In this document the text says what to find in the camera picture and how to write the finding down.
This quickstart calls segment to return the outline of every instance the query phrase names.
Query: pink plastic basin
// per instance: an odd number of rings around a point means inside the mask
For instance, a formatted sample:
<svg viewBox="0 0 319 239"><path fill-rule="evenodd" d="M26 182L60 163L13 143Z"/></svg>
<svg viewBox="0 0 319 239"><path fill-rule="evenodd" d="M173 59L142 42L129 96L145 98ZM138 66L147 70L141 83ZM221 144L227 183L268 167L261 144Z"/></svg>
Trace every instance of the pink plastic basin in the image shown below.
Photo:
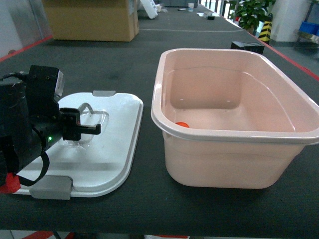
<svg viewBox="0 0 319 239"><path fill-rule="evenodd" d="M319 142L318 105L267 58L242 50L164 52L152 119L169 174L188 186L269 187Z"/></svg>

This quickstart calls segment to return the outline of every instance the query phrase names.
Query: potted plant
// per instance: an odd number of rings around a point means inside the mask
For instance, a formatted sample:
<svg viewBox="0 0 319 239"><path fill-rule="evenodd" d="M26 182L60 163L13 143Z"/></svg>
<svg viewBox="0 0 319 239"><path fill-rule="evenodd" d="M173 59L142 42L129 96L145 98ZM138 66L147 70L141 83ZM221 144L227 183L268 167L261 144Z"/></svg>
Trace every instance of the potted plant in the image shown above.
<svg viewBox="0 0 319 239"><path fill-rule="evenodd" d="M231 0L230 9L234 10L231 18L239 17L239 26L249 33L253 33L260 21L268 17L269 8L276 0Z"/></svg>

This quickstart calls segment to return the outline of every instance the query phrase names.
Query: yellow and black striped pole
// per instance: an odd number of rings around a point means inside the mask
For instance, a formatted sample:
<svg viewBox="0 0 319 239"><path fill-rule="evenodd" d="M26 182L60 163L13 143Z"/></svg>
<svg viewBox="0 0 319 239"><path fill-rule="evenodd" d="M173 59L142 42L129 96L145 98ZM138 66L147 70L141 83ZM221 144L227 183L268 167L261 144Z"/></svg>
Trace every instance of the yellow and black striped pole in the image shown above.
<svg viewBox="0 0 319 239"><path fill-rule="evenodd" d="M271 33L271 25L273 22L273 15L269 14L268 19L265 20L264 26L259 34L259 40L269 44L270 41L270 33Z"/></svg>

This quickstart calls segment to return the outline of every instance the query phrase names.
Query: black box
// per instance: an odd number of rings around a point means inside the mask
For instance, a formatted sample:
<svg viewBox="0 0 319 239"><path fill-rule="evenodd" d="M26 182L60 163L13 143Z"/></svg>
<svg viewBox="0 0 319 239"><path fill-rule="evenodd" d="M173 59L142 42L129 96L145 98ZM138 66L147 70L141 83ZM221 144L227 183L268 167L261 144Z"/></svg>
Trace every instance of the black box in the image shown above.
<svg viewBox="0 0 319 239"><path fill-rule="evenodd" d="M265 46L259 42L240 42L240 41L233 41L230 47L230 49L252 51L259 54L263 54L264 48Z"/></svg>

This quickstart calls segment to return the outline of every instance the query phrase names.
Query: dark gray mat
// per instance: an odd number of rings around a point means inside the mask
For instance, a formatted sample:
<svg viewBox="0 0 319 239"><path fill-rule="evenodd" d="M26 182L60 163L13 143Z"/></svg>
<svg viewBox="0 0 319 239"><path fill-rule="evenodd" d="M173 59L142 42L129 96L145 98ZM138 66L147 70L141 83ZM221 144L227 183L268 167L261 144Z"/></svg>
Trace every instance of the dark gray mat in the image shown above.
<svg viewBox="0 0 319 239"><path fill-rule="evenodd" d="M0 229L318 238L318 146L307 146L264 190L193 188L169 176L161 131L150 116L160 55L174 48L229 49L232 41L256 39L223 18L168 11L141 18L140 33L129 43L49 40L0 63L1 75L28 71L31 64L58 67L66 77L64 95L116 90L145 104L132 170L119 189L70 201L0 195ZM319 103L315 79L268 48L264 55Z"/></svg>

